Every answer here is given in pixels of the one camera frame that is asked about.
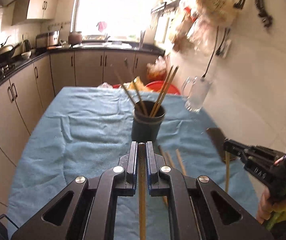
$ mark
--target bowl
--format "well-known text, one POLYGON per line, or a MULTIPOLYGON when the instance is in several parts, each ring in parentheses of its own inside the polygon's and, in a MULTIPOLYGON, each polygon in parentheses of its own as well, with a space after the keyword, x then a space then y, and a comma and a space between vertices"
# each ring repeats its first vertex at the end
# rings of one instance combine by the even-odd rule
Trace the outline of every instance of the bowl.
POLYGON ((22 56, 23 59, 28 59, 28 58, 30 58, 31 54, 32 54, 32 51, 30 50, 30 51, 22 53, 21 56, 22 56))

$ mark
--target kettle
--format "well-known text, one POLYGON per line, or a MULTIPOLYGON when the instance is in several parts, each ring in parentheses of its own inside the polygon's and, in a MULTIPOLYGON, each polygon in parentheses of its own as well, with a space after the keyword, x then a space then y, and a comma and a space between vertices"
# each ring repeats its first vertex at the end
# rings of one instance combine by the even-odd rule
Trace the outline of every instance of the kettle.
POLYGON ((22 53, 28 52, 30 50, 31 50, 30 41, 29 40, 23 40, 23 42, 22 42, 22 53))

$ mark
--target table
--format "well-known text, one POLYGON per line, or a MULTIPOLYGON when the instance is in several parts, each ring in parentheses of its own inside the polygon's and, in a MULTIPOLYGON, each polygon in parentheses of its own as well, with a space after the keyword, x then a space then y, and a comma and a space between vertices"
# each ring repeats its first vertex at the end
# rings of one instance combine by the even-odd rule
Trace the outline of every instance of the table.
MULTIPOLYGON (((142 93, 155 101, 157 93, 142 93)), ((157 145, 179 167, 179 149, 187 174, 209 176, 225 185, 221 162, 205 130, 215 127, 204 110, 191 113, 181 96, 166 95, 157 145)), ((33 131, 18 163, 9 196, 8 216, 21 226, 77 176, 100 176, 128 153, 133 106, 122 90, 63 88, 33 131)), ((231 162, 229 194, 255 215, 258 199, 239 160, 231 162)), ((9 237, 16 228, 8 225, 9 237)), ((139 239, 138 194, 119 197, 114 239, 139 239)), ((170 239, 168 213, 161 197, 147 196, 147 239, 170 239)))

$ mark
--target countertop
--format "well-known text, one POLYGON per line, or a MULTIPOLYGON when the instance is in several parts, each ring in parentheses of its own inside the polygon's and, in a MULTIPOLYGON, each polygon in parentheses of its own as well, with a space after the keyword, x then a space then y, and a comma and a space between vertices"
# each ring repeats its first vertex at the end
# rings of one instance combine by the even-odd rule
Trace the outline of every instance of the countertop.
POLYGON ((38 51, 36 54, 32 54, 29 59, 26 59, 26 60, 21 59, 21 60, 15 61, 14 62, 15 66, 4 73, 5 75, 4 78, 0 78, 0 86, 4 84, 9 78, 11 78, 16 73, 18 73, 23 68, 25 68, 26 66, 52 53, 63 53, 63 52, 68 52, 68 51, 77 51, 77 50, 84 50, 84 49, 99 49, 99 50, 110 50, 111 49, 111 50, 122 50, 122 51, 130 50, 136 53, 141 52, 141 53, 149 53, 152 55, 160 55, 160 56, 164 56, 165 54, 165 51, 163 49, 157 46, 151 45, 151 44, 144 44, 142 49, 137 49, 138 47, 137 42, 128 42, 128 43, 132 46, 132 48, 127 48, 127 47, 122 48, 121 46, 118 46, 118 47, 117 46, 113 46, 113 47, 106 46, 104 45, 104 43, 102 43, 102 45, 89 46, 89 44, 94 44, 93 42, 89 42, 89 43, 86 43, 86 45, 84 46, 76 45, 69 49, 59 48, 59 49, 50 49, 50 50, 45 49, 43 51, 38 51))

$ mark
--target window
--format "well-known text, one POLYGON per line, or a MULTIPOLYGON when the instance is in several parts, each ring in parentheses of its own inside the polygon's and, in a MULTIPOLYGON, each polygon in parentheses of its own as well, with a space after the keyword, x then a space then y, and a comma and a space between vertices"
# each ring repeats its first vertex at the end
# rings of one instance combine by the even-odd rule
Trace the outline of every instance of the window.
POLYGON ((75 31, 107 33, 111 38, 136 40, 151 20, 153 0, 79 0, 75 31), (102 22, 103 31, 98 30, 102 22))

